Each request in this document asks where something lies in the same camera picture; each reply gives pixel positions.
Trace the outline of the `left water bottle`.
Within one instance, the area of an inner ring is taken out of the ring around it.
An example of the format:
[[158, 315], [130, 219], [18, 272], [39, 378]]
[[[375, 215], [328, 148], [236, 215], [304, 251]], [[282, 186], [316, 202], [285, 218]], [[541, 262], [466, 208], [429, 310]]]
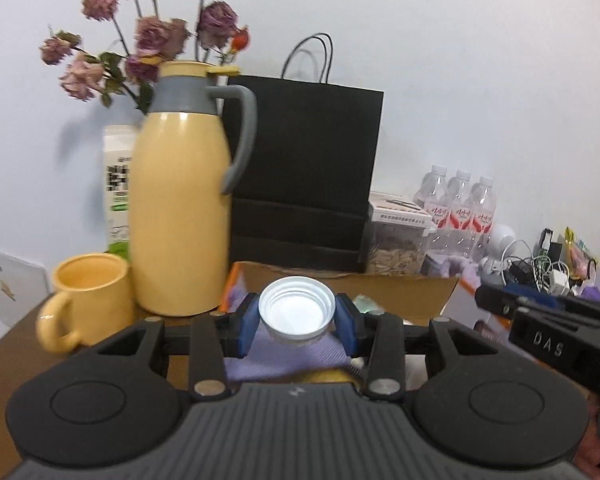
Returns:
[[446, 220], [449, 215], [449, 199], [446, 197], [445, 167], [434, 165], [422, 179], [422, 185], [414, 195], [414, 202], [430, 214], [436, 226], [436, 232], [431, 235], [430, 248], [442, 252], [446, 242]]

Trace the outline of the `middle water bottle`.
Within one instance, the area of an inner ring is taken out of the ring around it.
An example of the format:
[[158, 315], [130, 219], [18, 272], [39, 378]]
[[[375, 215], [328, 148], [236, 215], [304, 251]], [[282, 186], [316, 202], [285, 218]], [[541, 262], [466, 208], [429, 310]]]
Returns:
[[472, 214], [469, 172], [457, 170], [446, 188], [444, 199], [448, 213], [443, 225], [443, 252], [447, 255], [460, 254]]

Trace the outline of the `white round robot speaker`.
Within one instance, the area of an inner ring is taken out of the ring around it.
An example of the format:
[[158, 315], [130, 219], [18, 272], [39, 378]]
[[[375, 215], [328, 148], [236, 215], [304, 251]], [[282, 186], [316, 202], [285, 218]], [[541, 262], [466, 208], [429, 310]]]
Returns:
[[497, 223], [491, 226], [486, 236], [484, 256], [480, 260], [480, 270], [483, 274], [500, 273], [504, 268], [504, 258], [513, 247], [516, 233], [506, 224]]

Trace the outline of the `black paper shopping bag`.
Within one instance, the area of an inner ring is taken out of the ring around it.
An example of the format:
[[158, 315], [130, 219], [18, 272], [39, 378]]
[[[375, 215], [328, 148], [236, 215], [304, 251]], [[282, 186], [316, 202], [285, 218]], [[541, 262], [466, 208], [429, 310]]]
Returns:
[[384, 95], [330, 84], [332, 37], [314, 37], [324, 52], [317, 81], [229, 80], [254, 93], [258, 112], [232, 195], [230, 261], [358, 273]]

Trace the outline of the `dried rose bouquet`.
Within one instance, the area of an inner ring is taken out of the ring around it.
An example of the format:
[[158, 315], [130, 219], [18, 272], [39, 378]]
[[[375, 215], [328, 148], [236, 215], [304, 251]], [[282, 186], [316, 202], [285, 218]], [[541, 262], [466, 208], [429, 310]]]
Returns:
[[81, 102], [98, 99], [110, 107], [115, 96], [128, 96], [135, 108], [147, 114], [154, 99], [159, 68], [194, 44], [195, 58], [219, 66], [235, 62], [250, 44], [250, 32], [239, 24], [238, 14], [225, 1], [198, 0], [195, 28], [180, 18], [165, 20], [158, 0], [82, 0], [84, 18], [114, 26], [120, 53], [93, 54], [82, 37], [59, 29], [44, 39], [40, 59], [47, 66], [67, 64], [59, 84], [68, 96]]

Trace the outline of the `right water bottle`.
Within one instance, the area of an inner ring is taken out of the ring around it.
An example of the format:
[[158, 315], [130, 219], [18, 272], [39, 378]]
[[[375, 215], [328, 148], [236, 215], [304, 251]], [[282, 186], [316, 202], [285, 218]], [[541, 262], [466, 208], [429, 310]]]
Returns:
[[472, 242], [469, 257], [482, 258], [484, 245], [488, 241], [496, 209], [496, 197], [493, 191], [493, 179], [481, 177], [472, 187], [470, 194], [471, 218], [470, 230]]

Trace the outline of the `white leaflet card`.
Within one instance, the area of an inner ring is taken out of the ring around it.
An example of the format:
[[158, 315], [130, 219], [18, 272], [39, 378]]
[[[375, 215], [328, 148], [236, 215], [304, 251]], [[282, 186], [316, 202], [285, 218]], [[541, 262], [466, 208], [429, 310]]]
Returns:
[[0, 252], [0, 339], [48, 296], [44, 266]]

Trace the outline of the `white plastic bottle cap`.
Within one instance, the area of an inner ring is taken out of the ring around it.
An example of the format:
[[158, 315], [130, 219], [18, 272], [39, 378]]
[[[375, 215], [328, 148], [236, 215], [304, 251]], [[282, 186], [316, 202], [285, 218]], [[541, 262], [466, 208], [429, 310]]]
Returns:
[[327, 285], [314, 278], [287, 276], [262, 290], [258, 309], [272, 336], [304, 344], [328, 330], [336, 311], [336, 297]]

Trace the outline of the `colourful snack packet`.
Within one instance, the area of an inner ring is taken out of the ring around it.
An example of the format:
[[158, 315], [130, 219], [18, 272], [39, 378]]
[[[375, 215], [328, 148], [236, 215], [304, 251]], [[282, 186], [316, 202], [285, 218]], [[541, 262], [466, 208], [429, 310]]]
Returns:
[[597, 269], [598, 259], [569, 226], [564, 231], [566, 263], [570, 278], [585, 281]]

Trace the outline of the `purple knitted cloth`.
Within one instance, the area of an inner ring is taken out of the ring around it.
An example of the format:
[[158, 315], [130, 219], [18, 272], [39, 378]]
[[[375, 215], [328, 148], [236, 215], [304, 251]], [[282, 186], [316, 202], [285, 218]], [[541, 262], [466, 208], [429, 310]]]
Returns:
[[272, 336], [261, 321], [260, 314], [259, 327], [248, 356], [225, 360], [231, 382], [265, 382], [291, 378], [308, 370], [347, 370], [350, 365], [351, 359], [340, 341], [329, 333], [329, 328], [320, 338], [294, 344]]

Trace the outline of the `yellow ceramic mug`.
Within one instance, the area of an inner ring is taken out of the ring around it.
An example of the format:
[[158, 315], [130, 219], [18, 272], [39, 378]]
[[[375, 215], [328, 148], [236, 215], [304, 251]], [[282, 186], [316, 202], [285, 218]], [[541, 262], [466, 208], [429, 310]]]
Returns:
[[134, 323], [129, 263], [106, 252], [62, 262], [54, 271], [53, 297], [38, 312], [35, 330], [42, 348], [53, 354], [94, 346]]

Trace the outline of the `white green milk carton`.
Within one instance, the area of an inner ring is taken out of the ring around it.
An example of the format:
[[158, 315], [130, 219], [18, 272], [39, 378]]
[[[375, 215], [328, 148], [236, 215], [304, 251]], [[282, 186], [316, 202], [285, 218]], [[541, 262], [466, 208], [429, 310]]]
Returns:
[[104, 129], [102, 171], [106, 251], [129, 258], [130, 163], [138, 129], [131, 125], [109, 125]]

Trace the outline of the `white red small box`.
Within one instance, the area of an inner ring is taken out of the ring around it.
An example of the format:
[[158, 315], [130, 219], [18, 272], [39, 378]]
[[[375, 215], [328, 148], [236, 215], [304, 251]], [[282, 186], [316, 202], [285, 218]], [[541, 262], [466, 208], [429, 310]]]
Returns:
[[423, 233], [434, 232], [437, 229], [431, 214], [402, 196], [370, 192], [368, 206], [371, 222], [406, 226]]

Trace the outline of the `orange cardboard box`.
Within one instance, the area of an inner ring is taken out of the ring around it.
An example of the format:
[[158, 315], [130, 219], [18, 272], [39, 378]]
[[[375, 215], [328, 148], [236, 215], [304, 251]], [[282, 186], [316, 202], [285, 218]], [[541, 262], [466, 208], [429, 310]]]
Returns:
[[[263, 263], [236, 262], [225, 284], [223, 310], [235, 309], [248, 292], [262, 292], [265, 286], [286, 276], [315, 278], [333, 292], [348, 295], [363, 312], [390, 312], [407, 324], [426, 325], [437, 314], [452, 318], [497, 342], [506, 342], [509, 322], [480, 310], [475, 291], [459, 278], [408, 278], [373, 274], [342, 274], [300, 269], [283, 269]], [[348, 368], [363, 380], [365, 370], [360, 359], [351, 359]], [[265, 382], [292, 382], [291, 378]]]

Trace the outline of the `clear jar of seeds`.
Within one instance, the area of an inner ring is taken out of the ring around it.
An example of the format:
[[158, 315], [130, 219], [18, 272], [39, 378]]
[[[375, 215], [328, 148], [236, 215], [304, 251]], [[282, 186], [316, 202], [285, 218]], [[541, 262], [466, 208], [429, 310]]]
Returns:
[[366, 273], [389, 276], [419, 274], [429, 244], [424, 229], [376, 223], [368, 239]]

